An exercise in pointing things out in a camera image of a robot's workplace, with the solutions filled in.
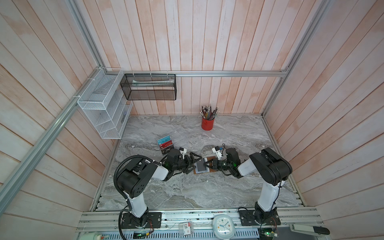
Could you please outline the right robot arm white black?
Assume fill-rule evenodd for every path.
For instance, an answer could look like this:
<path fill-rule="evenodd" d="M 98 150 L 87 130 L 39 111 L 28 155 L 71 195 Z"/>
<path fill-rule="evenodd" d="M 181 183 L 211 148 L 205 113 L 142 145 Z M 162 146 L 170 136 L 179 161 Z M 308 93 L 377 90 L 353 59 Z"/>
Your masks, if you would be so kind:
<path fill-rule="evenodd" d="M 225 160 L 209 160 L 204 166 L 216 171 L 228 171 L 238 179 L 257 171 L 264 182 L 261 195 L 255 204 L 255 215 L 259 218 L 274 215 L 280 189 L 293 172 L 290 163 L 271 148 L 251 154 L 244 162 L 241 162 L 235 148 L 228 148 L 225 152 Z"/>

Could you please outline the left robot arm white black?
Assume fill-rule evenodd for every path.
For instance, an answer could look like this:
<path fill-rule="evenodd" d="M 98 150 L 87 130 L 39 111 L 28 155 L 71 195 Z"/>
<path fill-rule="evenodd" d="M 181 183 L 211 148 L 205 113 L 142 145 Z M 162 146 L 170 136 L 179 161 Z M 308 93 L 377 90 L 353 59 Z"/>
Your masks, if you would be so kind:
<path fill-rule="evenodd" d="M 177 174 L 189 174 L 195 163 L 203 157 L 195 153 L 184 153 L 171 149 L 160 160 L 155 161 L 143 155 L 133 155 L 124 159 L 114 173 L 114 186 L 127 202 L 133 217 L 142 219 L 148 214 L 143 192 L 152 179 L 168 181 Z"/>

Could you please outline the black VIP card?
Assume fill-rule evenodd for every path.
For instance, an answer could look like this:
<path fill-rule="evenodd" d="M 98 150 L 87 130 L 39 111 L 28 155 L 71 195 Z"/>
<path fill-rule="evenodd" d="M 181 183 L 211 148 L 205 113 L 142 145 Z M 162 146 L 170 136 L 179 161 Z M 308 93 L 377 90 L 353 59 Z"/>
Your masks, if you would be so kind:
<path fill-rule="evenodd" d="M 174 145 L 169 145 L 161 149 L 163 155 L 166 155 L 171 149 L 174 149 Z"/>

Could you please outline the clear acrylic card display stand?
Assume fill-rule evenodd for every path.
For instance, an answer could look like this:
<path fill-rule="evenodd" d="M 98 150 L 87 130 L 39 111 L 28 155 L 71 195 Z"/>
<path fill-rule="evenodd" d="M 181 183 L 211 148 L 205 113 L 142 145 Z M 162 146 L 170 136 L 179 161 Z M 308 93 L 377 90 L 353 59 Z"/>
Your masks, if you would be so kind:
<path fill-rule="evenodd" d="M 191 148 L 190 143 L 188 141 L 187 133 L 183 129 L 181 128 L 172 129 L 171 131 L 157 137 L 156 140 L 158 141 L 160 138 L 165 137 L 167 135 L 171 137 L 171 140 L 174 145 L 174 149 L 179 149 L 179 148 L 190 149 Z"/>

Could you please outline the red metal pencil bucket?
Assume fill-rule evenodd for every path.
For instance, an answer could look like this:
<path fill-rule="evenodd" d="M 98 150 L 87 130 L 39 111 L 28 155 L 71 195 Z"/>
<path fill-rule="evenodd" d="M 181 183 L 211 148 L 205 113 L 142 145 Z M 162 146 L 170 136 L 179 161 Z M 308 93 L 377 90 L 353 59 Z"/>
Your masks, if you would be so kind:
<path fill-rule="evenodd" d="M 214 122 L 215 122 L 215 119 L 206 120 L 206 119 L 202 118 L 202 125 L 201 125 L 201 127 L 205 131 L 211 131 L 213 129 Z"/>

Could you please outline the bundle of coloured pencils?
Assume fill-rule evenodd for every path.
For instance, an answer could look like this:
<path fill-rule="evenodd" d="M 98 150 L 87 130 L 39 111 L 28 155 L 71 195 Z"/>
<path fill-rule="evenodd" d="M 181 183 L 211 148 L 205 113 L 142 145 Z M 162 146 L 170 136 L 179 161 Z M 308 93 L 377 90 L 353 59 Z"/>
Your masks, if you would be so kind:
<path fill-rule="evenodd" d="M 218 108 L 216 107 L 213 109 L 211 105 L 202 106 L 200 114 L 204 120 L 212 121 L 218 114 Z"/>

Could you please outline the white analog clock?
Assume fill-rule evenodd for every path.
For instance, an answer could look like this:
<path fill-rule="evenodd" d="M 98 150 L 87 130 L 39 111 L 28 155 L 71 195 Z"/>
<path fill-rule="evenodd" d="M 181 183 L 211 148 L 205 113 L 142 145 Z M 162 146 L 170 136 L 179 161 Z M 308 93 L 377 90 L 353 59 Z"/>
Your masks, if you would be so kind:
<path fill-rule="evenodd" d="M 213 218 L 213 231 L 216 238 L 230 240 L 235 236 L 234 222 L 229 215 L 216 215 Z"/>

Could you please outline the small red white box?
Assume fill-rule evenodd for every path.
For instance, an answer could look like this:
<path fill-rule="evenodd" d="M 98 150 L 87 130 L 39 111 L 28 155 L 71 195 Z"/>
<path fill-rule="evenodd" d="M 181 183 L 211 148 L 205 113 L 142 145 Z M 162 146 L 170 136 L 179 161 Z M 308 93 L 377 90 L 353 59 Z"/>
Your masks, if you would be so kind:
<path fill-rule="evenodd" d="M 194 225 L 193 222 L 183 222 L 179 223 L 179 235 L 181 237 L 190 236 L 194 233 Z"/>

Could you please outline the green circuit board right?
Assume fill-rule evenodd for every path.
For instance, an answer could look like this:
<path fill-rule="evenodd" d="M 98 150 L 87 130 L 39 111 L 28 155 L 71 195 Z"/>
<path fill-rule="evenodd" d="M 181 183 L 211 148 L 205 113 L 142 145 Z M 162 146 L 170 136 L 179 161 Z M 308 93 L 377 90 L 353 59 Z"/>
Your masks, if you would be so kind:
<path fill-rule="evenodd" d="M 259 240 L 273 240 L 278 234 L 273 231 L 272 228 L 260 228 Z"/>

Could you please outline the green circuit board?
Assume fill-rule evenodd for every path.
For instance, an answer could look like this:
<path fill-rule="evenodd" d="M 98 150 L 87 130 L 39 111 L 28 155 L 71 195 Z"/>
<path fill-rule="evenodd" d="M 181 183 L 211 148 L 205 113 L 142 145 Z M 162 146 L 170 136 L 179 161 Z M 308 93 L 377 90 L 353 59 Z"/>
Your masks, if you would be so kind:
<path fill-rule="evenodd" d="M 278 234 L 273 231 L 272 228 L 260 228 L 259 240 L 273 240 Z"/>
<path fill-rule="evenodd" d="M 134 232 L 133 233 L 133 239 L 145 239 L 150 235 L 149 232 L 147 233 L 139 233 L 139 232 Z"/>

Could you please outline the green circuit board left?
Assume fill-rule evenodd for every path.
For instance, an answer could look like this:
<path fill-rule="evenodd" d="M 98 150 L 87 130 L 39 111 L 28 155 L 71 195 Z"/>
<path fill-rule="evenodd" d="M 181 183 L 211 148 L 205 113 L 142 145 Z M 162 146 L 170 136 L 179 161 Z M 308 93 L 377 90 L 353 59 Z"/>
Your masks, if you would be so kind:
<path fill-rule="evenodd" d="M 150 235 L 149 232 L 147 233 L 139 233 L 139 232 L 134 232 L 133 233 L 133 239 L 145 239 Z"/>

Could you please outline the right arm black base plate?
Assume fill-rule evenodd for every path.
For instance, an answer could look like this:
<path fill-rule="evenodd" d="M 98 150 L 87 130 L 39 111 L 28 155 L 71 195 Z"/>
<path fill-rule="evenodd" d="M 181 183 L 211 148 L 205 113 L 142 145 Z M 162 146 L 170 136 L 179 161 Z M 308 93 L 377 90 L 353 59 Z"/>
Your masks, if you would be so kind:
<path fill-rule="evenodd" d="M 278 208 L 274 208 L 270 212 L 263 210 L 238 210 L 242 226 L 259 226 L 262 225 L 281 225 L 281 220 L 277 212 Z"/>

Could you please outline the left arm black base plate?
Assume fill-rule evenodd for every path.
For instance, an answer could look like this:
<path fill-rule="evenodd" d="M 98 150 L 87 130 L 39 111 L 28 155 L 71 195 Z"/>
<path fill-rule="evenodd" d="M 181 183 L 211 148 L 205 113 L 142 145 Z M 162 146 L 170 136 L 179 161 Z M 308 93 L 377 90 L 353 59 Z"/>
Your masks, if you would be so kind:
<path fill-rule="evenodd" d="M 162 213 L 161 212 L 149 212 L 144 213 L 140 218 L 135 217 L 129 212 L 123 212 L 119 215 L 120 226 L 122 229 L 139 229 L 150 228 L 155 229 L 161 227 Z"/>

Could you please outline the black mesh wall basket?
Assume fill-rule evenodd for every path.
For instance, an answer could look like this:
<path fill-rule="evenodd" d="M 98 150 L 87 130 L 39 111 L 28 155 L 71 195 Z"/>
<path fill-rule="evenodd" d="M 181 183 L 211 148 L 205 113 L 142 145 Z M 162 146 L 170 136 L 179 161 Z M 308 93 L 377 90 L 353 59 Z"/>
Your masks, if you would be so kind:
<path fill-rule="evenodd" d="M 124 74 L 120 86 L 128 101 L 177 99 L 177 82 L 173 74 Z"/>

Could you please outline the aluminium mounting rail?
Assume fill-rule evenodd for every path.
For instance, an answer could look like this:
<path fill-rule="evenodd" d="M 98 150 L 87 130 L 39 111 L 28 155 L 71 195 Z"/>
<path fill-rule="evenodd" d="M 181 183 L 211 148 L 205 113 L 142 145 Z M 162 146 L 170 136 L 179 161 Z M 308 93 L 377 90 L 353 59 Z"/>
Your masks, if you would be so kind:
<path fill-rule="evenodd" d="M 133 239 L 133 233 L 147 233 L 150 235 L 144 240 L 215 240 L 213 231 L 213 218 L 216 215 L 229 215 L 234 222 L 235 240 L 257 240 L 259 239 L 259 229 L 261 226 L 242 226 L 240 215 L 237 209 L 206 209 L 206 210 L 155 210 L 151 212 L 161 212 L 161 227 L 150 233 L 149 228 L 142 229 L 123 229 L 123 236 L 118 229 L 118 211 L 109 212 L 86 212 L 82 214 L 77 229 L 76 239 L 87 233 L 99 233 L 106 240 L 121 240 L 125 237 Z M 264 228 L 277 228 L 278 239 L 320 239 L 321 236 L 311 236 L 294 233 L 290 225 L 299 224 L 307 226 L 324 227 L 318 211 L 314 207 L 283 207 L 277 210 L 281 220 L 281 225 L 263 225 Z M 179 223 L 193 222 L 194 233 L 190 236 L 181 237 L 179 235 Z"/>

